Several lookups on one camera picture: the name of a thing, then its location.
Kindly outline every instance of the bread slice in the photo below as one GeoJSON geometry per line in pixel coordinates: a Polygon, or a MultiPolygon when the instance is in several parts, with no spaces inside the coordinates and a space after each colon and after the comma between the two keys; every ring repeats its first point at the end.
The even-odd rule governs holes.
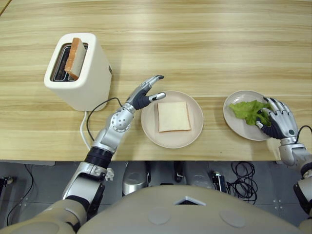
{"type": "Polygon", "coordinates": [[[74,38],[64,69],[74,80],[79,78],[85,55],[86,48],[84,48],[82,41],[80,38],[74,38]]]}
{"type": "Polygon", "coordinates": [[[159,132],[191,130],[187,103],[160,102],[158,103],[159,132]]]}

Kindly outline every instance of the wood grain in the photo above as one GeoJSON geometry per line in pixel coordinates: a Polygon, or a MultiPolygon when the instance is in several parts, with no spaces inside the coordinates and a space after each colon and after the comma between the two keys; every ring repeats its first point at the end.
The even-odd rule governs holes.
{"type": "MultiPolygon", "coordinates": [[[[84,160],[83,113],[43,76],[61,36],[90,32],[113,68],[110,97],[125,101],[163,74],[151,92],[185,92],[205,118],[194,143],[169,150],[145,136],[139,111],[115,160],[277,160],[277,140],[236,135],[222,106],[237,90],[255,90],[287,103],[299,126],[312,125],[311,10],[310,0],[14,0],[0,17],[0,159],[84,160]]],[[[94,135],[116,108],[94,114],[94,135]]],[[[300,140],[311,151],[308,131],[300,140]]]]}

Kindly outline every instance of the green lettuce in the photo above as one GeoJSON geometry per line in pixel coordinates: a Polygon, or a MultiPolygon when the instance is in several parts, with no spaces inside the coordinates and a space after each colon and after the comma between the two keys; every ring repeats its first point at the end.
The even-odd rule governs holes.
{"type": "Polygon", "coordinates": [[[241,118],[246,121],[249,125],[255,125],[257,117],[260,118],[261,122],[267,126],[271,125],[269,116],[266,113],[258,114],[258,111],[262,108],[270,109],[268,103],[262,103],[257,100],[245,102],[242,101],[237,104],[230,104],[230,108],[234,111],[236,118],[241,118]]]}

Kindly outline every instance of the plate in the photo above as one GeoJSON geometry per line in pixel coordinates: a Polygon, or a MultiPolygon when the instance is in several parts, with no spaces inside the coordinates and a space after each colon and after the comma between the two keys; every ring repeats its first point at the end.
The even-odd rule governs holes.
{"type": "Polygon", "coordinates": [[[166,97],[162,100],[152,102],[145,107],[141,113],[141,124],[146,136],[155,144],[165,148],[177,149],[191,144],[200,135],[204,125],[204,115],[199,104],[189,95],[179,91],[165,91],[166,97]],[[190,131],[164,132],[158,131],[158,109],[159,102],[187,102],[190,131]]]}
{"type": "Polygon", "coordinates": [[[257,126],[248,125],[244,119],[236,118],[233,110],[229,107],[231,103],[254,100],[266,103],[262,94],[251,90],[241,90],[229,95],[223,105],[223,116],[228,126],[240,136],[249,140],[267,140],[270,138],[268,135],[264,134],[257,126]]]}

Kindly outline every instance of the white cable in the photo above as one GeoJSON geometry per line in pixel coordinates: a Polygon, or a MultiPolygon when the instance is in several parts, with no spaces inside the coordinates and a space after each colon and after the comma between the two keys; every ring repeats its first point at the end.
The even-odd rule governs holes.
{"type": "Polygon", "coordinates": [[[87,142],[87,140],[86,140],[86,137],[84,136],[83,131],[82,131],[83,126],[84,126],[84,123],[85,123],[85,121],[86,121],[86,119],[87,119],[87,116],[88,116],[88,112],[85,111],[85,112],[84,112],[84,117],[83,117],[82,122],[81,122],[81,125],[80,125],[80,135],[81,135],[81,137],[82,137],[83,142],[84,142],[85,145],[87,146],[88,150],[90,150],[90,145],[88,144],[88,142],[87,142]]]}

